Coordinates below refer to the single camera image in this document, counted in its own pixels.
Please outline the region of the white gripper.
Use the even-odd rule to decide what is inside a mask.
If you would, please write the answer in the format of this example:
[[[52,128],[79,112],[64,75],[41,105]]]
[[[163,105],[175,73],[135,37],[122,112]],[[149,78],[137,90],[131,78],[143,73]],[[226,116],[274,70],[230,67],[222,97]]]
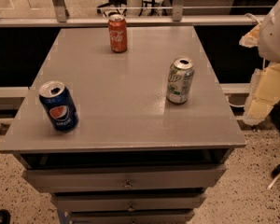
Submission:
[[[239,45],[247,48],[258,46],[260,57],[275,62],[269,63],[264,70],[256,69],[250,81],[244,123],[258,125],[280,101],[280,0],[261,25],[256,25],[241,37]]]

